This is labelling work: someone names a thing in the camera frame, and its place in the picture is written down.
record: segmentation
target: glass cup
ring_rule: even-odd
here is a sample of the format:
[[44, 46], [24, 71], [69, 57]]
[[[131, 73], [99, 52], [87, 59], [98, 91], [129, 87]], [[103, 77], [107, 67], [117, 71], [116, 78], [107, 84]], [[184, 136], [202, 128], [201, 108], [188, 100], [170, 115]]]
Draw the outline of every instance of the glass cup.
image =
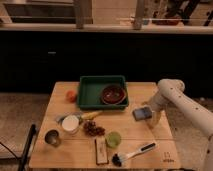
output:
[[121, 136], [118, 132], [110, 132], [105, 138], [106, 144], [110, 148], [116, 148], [121, 143]]
[[54, 147], [58, 147], [61, 144], [61, 140], [59, 138], [59, 132], [57, 130], [50, 130], [45, 135], [45, 142]]

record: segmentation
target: white bowl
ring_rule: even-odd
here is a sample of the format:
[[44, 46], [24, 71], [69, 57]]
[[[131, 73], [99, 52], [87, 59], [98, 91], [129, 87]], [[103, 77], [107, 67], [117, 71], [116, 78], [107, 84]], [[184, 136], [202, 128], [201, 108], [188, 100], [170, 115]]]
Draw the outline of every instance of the white bowl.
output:
[[64, 118], [61, 125], [65, 131], [75, 134], [78, 131], [79, 119], [77, 116], [68, 115], [66, 118]]

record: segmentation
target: green cup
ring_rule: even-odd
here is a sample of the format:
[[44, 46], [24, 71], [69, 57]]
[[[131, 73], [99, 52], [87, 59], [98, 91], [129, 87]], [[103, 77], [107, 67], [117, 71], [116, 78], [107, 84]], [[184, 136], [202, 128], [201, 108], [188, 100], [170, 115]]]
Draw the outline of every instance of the green cup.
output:
[[105, 136], [107, 146], [116, 148], [121, 143], [121, 135], [118, 132], [110, 132]]

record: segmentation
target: dried fruit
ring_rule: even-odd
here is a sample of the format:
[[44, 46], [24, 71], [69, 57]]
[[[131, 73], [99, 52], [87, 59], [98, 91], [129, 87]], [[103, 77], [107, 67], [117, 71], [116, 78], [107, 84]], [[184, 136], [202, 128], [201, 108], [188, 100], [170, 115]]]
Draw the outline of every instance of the dried fruit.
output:
[[97, 127], [94, 121], [88, 120], [84, 124], [84, 132], [90, 136], [101, 136], [105, 134], [105, 129], [100, 126]]

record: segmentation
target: black wall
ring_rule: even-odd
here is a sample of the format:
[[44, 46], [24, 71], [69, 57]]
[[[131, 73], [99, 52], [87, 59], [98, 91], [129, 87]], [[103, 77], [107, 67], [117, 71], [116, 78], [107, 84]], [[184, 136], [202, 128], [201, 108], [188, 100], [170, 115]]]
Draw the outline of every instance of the black wall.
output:
[[51, 92], [56, 81], [122, 74], [127, 81], [182, 79], [213, 97], [213, 35], [0, 32], [0, 91]]

